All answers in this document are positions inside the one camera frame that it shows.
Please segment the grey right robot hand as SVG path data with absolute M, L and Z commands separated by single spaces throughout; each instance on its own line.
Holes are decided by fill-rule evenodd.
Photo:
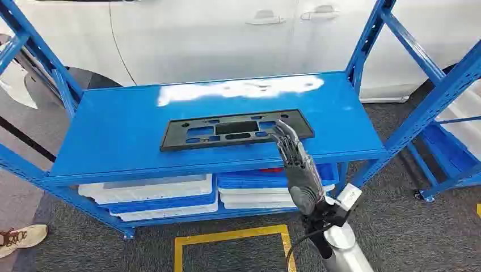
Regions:
M 293 203 L 303 215 L 311 215 L 324 199 L 320 175 L 296 131 L 281 120 L 275 121 L 271 138 L 283 160 L 288 191 Z

